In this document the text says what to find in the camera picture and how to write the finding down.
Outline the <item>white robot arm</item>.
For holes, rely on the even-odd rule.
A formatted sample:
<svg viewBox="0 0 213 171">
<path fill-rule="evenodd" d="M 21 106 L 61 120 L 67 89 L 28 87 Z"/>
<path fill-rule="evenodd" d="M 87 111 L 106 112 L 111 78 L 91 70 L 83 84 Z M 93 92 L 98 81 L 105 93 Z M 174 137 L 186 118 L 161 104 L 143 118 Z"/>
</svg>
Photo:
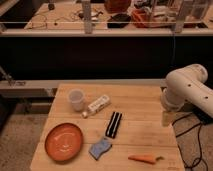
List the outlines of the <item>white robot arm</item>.
<svg viewBox="0 0 213 171">
<path fill-rule="evenodd" d="M 162 125 L 169 126 L 178 111 L 188 101 L 213 119 L 213 89 L 205 85 L 207 69 L 201 64 L 191 64 L 169 72 L 166 87 L 160 96 Z"/>
</svg>

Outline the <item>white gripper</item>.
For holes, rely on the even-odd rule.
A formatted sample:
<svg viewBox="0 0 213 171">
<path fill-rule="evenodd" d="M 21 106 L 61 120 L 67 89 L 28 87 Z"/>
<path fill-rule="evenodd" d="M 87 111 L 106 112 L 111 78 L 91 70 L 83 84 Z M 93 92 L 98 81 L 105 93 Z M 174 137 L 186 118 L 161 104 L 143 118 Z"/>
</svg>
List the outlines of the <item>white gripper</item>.
<svg viewBox="0 0 213 171">
<path fill-rule="evenodd" d="M 172 91 L 170 88 L 164 88 L 160 97 L 161 104 L 166 110 L 162 113 L 162 125 L 164 127 L 169 126 L 175 119 L 175 112 L 168 111 L 179 111 L 184 103 L 185 99 Z"/>
</svg>

